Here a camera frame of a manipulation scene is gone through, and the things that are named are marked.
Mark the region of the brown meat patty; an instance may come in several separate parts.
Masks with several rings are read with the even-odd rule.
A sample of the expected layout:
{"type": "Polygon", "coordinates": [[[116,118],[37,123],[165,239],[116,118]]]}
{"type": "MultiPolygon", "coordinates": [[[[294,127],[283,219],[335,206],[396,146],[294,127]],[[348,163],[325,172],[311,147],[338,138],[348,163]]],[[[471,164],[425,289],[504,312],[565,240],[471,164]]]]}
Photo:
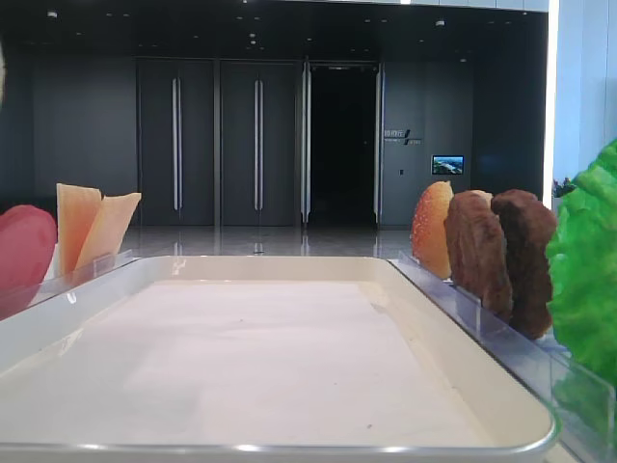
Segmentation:
{"type": "Polygon", "coordinates": [[[546,249],[557,227],[555,214],[527,191],[511,189],[492,199],[506,240],[506,265],[512,286],[510,326],[529,339],[550,328],[552,284],[546,249]]]}
{"type": "Polygon", "coordinates": [[[444,228],[454,284],[508,323],[513,291],[505,262],[504,233],[491,202],[469,190],[455,194],[444,228]]]}

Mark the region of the orange cheese slice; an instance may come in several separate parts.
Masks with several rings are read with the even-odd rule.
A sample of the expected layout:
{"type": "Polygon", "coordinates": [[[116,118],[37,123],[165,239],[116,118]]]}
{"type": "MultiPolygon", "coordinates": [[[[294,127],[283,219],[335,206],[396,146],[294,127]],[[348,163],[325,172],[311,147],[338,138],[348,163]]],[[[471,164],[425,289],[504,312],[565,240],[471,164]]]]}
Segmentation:
{"type": "Polygon", "coordinates": [[[76,269],[105,256],[115,256],[142,195],[105,196],[86,236],[76,269]]]}
{"type": "Polygon", "coordinates": [[[56,184],[60,275],[72,272],[102,202],[98,189],[56,184]]]}

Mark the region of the right brown meat patty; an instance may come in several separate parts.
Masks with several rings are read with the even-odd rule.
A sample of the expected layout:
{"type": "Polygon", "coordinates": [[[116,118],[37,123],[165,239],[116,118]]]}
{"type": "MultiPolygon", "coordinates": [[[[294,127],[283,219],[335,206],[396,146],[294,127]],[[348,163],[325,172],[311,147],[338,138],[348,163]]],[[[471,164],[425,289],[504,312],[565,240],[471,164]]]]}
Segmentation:
{"type": "Polygon", "coordinates": [[[557,227],[555,214],[527,191],[511,189],[492,199],[506,240],[506,265],[512,286],[510,326],[529,339],[550,328],[552,284],[546,249],[557,227]]]}

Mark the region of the left orange cheese slice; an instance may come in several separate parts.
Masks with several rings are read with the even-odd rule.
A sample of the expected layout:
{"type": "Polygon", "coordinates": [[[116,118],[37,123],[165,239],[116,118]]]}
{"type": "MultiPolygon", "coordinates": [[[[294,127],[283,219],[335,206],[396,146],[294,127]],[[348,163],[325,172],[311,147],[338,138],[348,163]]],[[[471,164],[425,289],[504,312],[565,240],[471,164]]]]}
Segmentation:
{"type": "Polygon", "coordinates": [[[60,275],[72,272],[102,202],[98,189],[56,184],[60,275]]]}

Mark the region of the green lettuce leaf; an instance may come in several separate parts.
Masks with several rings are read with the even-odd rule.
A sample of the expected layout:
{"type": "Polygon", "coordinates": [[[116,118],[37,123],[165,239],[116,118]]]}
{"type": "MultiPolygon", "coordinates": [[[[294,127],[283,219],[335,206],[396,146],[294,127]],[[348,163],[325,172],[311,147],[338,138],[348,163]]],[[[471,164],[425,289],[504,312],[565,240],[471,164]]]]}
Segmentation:
{"type": "Polygon", "coordinates": [[[546,250],[553,331],[580,365],[616,384],[616,143],[563,197],[546,250]]]}

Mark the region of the open glass door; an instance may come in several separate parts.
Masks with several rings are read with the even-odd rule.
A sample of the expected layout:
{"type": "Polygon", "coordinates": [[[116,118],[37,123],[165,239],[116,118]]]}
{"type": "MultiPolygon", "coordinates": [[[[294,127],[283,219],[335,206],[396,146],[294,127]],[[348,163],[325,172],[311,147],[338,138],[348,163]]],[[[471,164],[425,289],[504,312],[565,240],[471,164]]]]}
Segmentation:
{"type": "Polygon", "coordinates": [[[311,66],[308,58],[303,62],[302,97],[301,214],[302,225],[306,227],[311,207],[311,66]]]}

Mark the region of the middle dark double door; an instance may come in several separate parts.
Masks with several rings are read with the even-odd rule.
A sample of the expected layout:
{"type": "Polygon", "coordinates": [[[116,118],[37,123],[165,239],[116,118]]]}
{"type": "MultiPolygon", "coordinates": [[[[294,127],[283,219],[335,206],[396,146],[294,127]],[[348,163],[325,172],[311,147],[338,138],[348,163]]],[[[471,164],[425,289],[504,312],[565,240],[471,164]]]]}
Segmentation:
{"type": "Polygon", "coordinates": [[[225,226],[295,224],[296,69],[223,62],[222,220],[225,226]]]}

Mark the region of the dark double door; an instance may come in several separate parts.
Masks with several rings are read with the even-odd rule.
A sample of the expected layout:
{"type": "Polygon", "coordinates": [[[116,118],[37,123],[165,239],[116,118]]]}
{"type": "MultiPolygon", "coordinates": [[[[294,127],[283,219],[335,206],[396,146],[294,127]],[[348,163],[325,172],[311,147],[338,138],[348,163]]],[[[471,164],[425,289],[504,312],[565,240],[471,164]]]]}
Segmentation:
{"type": "Polygon", "coordinates": [[[222,220],[225,226],[295,224],[296,69],[223,62],[222,220]]]}
{"type": "Polygon", "coordinates": [[[208,61],[138,64],[145,226],[214,224],[214,80],[208,61]]]}

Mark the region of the pale bun bottom half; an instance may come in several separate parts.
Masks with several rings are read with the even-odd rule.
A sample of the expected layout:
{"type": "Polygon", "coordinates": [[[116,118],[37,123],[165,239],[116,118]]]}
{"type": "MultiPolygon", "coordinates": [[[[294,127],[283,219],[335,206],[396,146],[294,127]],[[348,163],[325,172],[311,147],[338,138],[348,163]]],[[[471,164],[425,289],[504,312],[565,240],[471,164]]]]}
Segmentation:
{"type": "Polygon", "coordinates": [[[490,202],[493,198],[492,193],[489,193],[483,190],[470,190],[469,192],[484,198],[488,202],[490,202]]]}

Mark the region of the white rectangular tray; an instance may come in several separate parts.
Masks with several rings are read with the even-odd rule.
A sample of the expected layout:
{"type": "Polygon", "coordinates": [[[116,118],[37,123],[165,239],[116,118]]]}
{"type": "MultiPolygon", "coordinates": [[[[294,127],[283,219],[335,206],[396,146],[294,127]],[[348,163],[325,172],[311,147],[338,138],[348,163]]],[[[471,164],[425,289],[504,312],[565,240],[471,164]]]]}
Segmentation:
{"type": "Polygon", "coordinates": [[[539,462],[559,431],[382,259],[137,259],[1,324],[5,462],[539,462]]]}

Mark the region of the left dark double door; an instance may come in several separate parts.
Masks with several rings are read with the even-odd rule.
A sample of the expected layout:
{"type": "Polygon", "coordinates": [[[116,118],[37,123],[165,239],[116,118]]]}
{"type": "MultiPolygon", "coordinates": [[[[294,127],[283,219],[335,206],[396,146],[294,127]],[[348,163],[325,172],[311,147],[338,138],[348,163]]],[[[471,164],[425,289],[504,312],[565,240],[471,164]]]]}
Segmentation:
{"type": "Polygon", "coordinates": [[[145,226],[214,224],[214,80],[208,61],[138,64],[145,226]]]}

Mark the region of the wall sign with lettering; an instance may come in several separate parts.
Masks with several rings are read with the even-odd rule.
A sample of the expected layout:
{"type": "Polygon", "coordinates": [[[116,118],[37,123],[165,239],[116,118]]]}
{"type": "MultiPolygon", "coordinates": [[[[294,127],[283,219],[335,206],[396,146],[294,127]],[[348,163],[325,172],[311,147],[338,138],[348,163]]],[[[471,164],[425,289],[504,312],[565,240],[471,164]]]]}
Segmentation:
{"type": "Polygon", "coordinates": [[[383,138],[386,143],[403,146],[420,146],[423,143],[423,139],[415,136],[411,129],[385,129],[383,138]]]}

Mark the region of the wall mounted display screen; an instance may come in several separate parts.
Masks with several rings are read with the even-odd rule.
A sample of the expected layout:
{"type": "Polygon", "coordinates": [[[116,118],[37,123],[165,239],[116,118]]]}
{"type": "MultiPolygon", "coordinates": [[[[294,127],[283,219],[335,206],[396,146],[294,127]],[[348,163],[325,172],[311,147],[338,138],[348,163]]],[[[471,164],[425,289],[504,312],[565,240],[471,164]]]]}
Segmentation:
{"type": "Polygon", "coordinates": [[[433,155],[431,172],[433,175],[459,176],[464,173],[465,157],[462,155],[433,155]]]}

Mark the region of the long clear rail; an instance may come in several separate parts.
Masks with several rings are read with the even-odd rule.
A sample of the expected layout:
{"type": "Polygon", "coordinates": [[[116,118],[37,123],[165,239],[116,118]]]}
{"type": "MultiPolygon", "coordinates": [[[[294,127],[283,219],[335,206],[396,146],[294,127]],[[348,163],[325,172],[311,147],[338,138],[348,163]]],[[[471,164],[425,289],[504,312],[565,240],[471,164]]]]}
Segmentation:
{"type": "Polygon", "coordinates": [[[4,291],[1,293],[1,319],[5,320],[52,297],[72,291],[76,287],[120,268],[135,259],[132,250],[114,256],[106,255],[64,276],[44,280],[33,286],[23,286],[4,291]]]}
{"type": "Polygon", "coordinates": [[[508,373],[548,402],[563,423],[560,443],[576,462],[616,460],[616,389],[579,365],[548,333],[530,340],[449,280],[409,255],[390,261],[508,373]]]}

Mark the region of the right long clear rail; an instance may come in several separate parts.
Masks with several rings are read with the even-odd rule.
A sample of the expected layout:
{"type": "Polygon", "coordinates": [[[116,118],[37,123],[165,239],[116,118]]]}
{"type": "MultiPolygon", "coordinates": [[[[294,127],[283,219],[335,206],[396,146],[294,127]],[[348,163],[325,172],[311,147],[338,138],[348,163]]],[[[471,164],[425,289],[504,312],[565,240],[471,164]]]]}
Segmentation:
{"type": "Polygon", "coordinates": [[[449,280],[409,255],[390,261],[508,373],[548,402],[563,423],[560,443],[576,462],[616,460],[616,389],[579,365],[548,333],[530,340],[449,280]]]}

